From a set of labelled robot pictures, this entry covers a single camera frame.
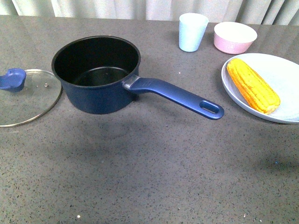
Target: saucepan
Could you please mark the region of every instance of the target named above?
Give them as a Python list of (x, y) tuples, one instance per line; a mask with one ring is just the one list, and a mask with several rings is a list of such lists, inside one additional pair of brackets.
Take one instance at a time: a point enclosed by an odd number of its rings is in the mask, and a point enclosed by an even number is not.
[(156, 78), (138, 75), (141, 55), (131, 42), (115, 36), (90, 36), (62, 47), (52, 70), (70, 102), (92, 114), (116, 112), (137, 94), (152, 92), (208, 119), (224, 115), (221, 106)]

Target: light blue plate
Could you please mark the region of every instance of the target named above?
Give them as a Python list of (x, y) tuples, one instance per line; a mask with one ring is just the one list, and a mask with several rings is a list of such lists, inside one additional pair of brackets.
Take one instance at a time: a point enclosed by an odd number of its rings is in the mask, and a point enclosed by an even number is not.
[[(246, 62), (279, 95), (281, 103), (278, 109), (266, 115), (248, 105), (227, 72), (227, 64), (233, 58), (240, 58)], [(221, 77), (228, 95), (249, 113), (277, 123), (299, 123), (299, 65), (296, 63), (267, 54), (241, 54), (224, 63)]]

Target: yellow corn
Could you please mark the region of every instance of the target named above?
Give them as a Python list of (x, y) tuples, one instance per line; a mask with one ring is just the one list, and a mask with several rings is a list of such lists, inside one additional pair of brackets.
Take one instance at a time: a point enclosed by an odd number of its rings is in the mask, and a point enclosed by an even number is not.
[(243, 60), (232, 59), (227, 70), (250, 107), (264, 114), (270, 114), (279, 107), (277, 93)]

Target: blue lid knob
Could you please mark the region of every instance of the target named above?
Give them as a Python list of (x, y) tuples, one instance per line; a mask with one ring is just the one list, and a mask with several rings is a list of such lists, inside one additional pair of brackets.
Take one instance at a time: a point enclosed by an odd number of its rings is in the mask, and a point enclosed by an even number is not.
[(7, 73), (0, 76), (0, 90), (19, 92), (24, 88), (26, 72), (23, 69), (8, 69)]

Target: pink bowl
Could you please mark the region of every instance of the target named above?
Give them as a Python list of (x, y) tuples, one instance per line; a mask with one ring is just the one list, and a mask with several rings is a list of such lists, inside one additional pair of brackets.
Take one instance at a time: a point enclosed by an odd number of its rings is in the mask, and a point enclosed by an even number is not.
[(214, 45), (227, 54), (244, 53), (256, 38), (256, 31), (242, 23), (221, 22), (214, 27)]

